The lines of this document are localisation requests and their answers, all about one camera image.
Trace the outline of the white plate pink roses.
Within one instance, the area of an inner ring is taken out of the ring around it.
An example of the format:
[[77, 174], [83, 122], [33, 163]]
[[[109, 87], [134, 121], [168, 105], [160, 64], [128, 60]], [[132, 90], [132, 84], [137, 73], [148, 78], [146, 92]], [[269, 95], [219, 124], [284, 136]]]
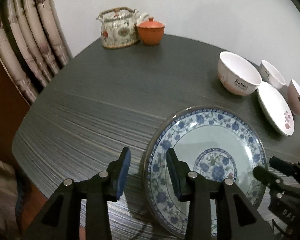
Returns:
[[294, 133], [292, 111], [285, 98], [271, 84], [262, 81], [257, 88], [257, 97], [267, 120], [282, 135]]

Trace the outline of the pink bowl white inside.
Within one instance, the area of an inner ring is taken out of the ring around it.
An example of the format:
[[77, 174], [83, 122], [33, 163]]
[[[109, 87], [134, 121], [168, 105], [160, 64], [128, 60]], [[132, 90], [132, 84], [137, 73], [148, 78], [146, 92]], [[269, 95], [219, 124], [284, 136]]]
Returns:
[[295, 115], [300, 116], [300, 86], [294, 79], [291, 79], [289, 83], [287, 89], [287, 96], [288, 96], [288, 105], [291, 111]]

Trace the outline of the orange lidded tea cup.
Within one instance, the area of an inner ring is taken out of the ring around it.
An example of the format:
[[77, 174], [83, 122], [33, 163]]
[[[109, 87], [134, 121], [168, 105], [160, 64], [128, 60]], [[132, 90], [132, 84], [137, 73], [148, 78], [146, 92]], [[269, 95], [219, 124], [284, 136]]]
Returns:
[[143, 44], [156, 46], [163, 38], [166, 24], [155, 21], [154, 17], [150, 17], [147, 21], [143, 21], [136, 26]]

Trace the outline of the small white Dog bowl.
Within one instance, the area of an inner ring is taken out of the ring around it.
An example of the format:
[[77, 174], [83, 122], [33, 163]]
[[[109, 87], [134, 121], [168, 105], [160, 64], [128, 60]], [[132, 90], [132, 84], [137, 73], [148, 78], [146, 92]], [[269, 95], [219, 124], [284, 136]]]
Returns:
[[285, 78], [282, 74], [266, 60], [261, 60], [259, 72], [263, 81], [268, 82], [278, 90], [286, 85]]

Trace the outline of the large white pink Rabbit bowl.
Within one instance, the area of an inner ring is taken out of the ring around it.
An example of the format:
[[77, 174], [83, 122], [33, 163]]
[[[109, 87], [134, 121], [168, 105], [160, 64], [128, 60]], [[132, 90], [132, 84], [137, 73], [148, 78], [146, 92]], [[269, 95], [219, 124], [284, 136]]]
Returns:
[[243, 57], [223, 51], [219, 55], [217, 75], [222, 85], [232, 94], [252, 94], [262, 82], [258, 70]]

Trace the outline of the round blue floral plate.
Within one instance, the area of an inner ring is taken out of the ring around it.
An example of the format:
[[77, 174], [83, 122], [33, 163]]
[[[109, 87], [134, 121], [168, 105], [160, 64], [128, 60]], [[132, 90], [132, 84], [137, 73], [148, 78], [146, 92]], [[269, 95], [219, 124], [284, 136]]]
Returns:
[[232, 179], [254, 207], [259, 207], [265, 187], [253, 176], [256, 166], [267, 167], [261, 140], [238, 116], [217, 108], [190, 107], [168, 118], [152, 138], [143, 166], [149, 208], [158, 222], [184, 238], [189, 204], [174, 194], [166, 164], [166, 151], [190, 170], [208, 180]]

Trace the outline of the beige patterned curtain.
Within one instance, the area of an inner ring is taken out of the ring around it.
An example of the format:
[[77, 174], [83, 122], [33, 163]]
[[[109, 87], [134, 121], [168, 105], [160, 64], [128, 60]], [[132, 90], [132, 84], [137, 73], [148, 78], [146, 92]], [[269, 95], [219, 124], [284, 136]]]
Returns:
[[50, 0], [0, 0], [0, 61], [29, 104], [69, 63]]

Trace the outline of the floral ceramic teapot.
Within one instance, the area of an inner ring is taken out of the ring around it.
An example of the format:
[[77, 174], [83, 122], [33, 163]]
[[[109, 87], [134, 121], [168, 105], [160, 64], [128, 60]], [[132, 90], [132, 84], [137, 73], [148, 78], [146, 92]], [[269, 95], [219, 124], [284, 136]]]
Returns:
[[132, 46], [140, 41], [137, 24], [142, 23], [149, 13], [138, 15], [137, 9], [118, 7], [105, 10], [96, 20], [102, 23], [101, 43], [106, 49], [119, 49]]

